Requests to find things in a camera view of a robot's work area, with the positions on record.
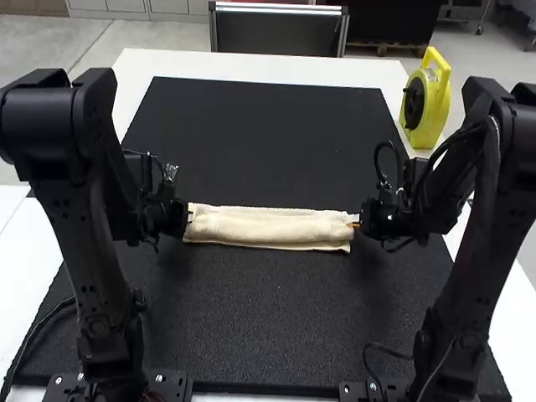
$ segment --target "robotic arm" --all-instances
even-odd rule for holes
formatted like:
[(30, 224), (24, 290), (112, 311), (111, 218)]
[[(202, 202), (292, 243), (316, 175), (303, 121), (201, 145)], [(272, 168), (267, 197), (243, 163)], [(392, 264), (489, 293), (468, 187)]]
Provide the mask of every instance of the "robotic arm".
[(399, 250), (448, 233), (475, 192), (451, 275), (415, 337), (414, 402), (474, 397), (493, 310), (536, 219), (536, 85), (517, 84), (508, 93), (494, 80), (471, 77), (462, 93), (462, 128), (429, 161), (406, 161), (395, 186), (379, 169), (378, 154), (396, 150), (379, 145), (379, 196), (360, 214), (363, 233), (384, 245), (407, 237), (389, 249)]
[(150, 153), (123, 155), (111, 120), (116, 87), (111, 69), (88, 70), (72, 85), (63, 70), (13, 82), (0, 91), (0, 155), (30, 182), (54, 227), (76, 297), (89, 396), (134, 401), (145, 387), (144, 302), (127, 285), (113, 240), (182, 238), (187, 206), (175, 197), (176, 166)]

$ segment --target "rolled towel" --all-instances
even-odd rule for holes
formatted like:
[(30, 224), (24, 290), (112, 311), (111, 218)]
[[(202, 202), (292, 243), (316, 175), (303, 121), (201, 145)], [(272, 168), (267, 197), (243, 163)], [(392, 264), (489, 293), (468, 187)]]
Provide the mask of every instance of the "rolled towel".
[(350, 252), (352, 215), (343, 211), (188, 204), (186, 243)]

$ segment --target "floor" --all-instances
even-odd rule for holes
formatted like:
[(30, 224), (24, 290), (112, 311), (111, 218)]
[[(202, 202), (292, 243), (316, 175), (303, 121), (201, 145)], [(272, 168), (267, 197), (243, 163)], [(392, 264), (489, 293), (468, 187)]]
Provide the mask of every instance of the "floor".
[[(536, 82), (536, 49), (523, 52), (525, 39), (510, 23), (487, 23), (482, 36), (471, 25), (440, 25), (431, 40), (450, 63), (451, 111), (445, 132), (463, 120), (461, 87), (470, 75), (496, 79), (510, 90), (519, 81)], [(109, 21), (0, 15), (0, 87), (38, 67), (61, 67), (74, 79), (90, 67), (113, 65), (124, 48), (209, 51), (205, 24)], [(349, 49), (347, 57), (375, 57), (372, 51)], [(409, 72), (420, 61), (410, 52), (388, 51)], [(19, 183), (14, 169), (0, 161), (0, 184)], [(536, 225), (519, 260), (536, 285)]]

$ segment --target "black mat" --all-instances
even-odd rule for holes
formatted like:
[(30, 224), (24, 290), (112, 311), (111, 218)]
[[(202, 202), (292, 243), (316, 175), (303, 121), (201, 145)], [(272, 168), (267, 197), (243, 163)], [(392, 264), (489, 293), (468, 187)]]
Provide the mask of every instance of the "black mat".
[[(179, 163), (188, 201), (357, 211), (376, 194), (373, 149), (386, 139), (403, 149), (379, 90), (157, 78), (123, 145)], [(157, 255), (117, 245), (125, 277), (147, 295), (146, 366), (203, 381), (363, 380), (366, 342), (410, 352), (451, 258), (440, 236), (388, 255), (358, 234), (352, 248), (344, 255), (163, 239)], [(39, 315), (69, 293), (62, 270)], [(371, 362), (383, 376), (413, 376), (410, 363)], [(34, 349), (18, 381), (42, 384), (78, 367), (71, 316)], [(479, 389), (508, 395), (491, 354)]]

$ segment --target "table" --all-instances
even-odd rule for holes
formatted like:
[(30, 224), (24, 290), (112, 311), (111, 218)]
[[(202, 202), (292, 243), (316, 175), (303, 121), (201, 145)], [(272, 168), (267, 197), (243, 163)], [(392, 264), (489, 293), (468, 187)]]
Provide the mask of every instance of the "table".
[[(402, 65), (393, 60), (317, 59), (145, 49), (125, 49), (113, 68), (118, 79), (113, 119), (120, 140), (126, 135), (142, 97), (156, 75), (295, 85), (379, 87), (394, 121), (398, 120), (401, 88), (407, 80)], [(398, 123), (397, 127), (410, 157), (426, 157), (428, 152), (413, 150)], [(466, 207), (458, 225), (445, 236), (453, 258), (469, 212), (470, 209)], [(32, 269), (36, 261), (40, 265), (37, 271)], [(3, 310), (3, 327), (6, 328), (0, 341), (0, 375), (3, 376), (8, 369), (61, 261), (54, 231), (44, 211), (37, 200), (26, 198), (0, 234), (0, 266), (9, 267), (0, 273), (3, 276), (0, 281), (0, 308)], [(15, 309), (11, 308), (13, 300), (17, 300)], [(532, 346), (536, 336), (536, 321), (530, 322), (527, 317), (535, 313), (536, 291), (516, 261), (497, 304), (490, 331), (492, 351), (515, 401), (533, 399), (529, 387), (532, 379), (529, 365), (536, 358), (536, 348)], [(43, 392), (42, 389), (14, 389), (9, 400), (37, 401)], [(195, 395), (194, 398), (201, 400), (208, 397)]]

